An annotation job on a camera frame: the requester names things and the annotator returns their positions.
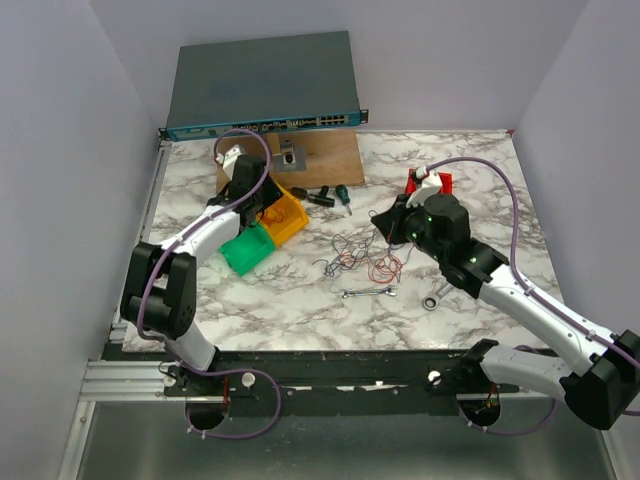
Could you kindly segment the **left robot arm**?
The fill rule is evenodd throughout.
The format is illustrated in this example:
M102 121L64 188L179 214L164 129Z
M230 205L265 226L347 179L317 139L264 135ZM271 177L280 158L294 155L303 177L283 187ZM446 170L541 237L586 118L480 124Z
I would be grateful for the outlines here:
M194 321L197 272L283 196L265 158L229 151L223 166L230 181L196 220L160 244L141 241L134 247L119 307L142 338L162 343L190 366L187 382L201 395L220 387L222 372L212 364L217 348Z

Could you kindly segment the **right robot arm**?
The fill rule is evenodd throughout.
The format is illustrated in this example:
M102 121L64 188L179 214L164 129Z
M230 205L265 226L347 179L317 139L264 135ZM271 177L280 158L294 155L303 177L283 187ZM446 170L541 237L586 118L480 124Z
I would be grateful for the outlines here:
M371 219L391 245L410 243L437 261L453 287L507 314L550 347L537 356L483 341L460 367L469 390L512 384L563 401L587 425L610 429L639 394L639 336L616 334L538 289L503 254L471 235L468 211L450 194L419 206L406 195Z

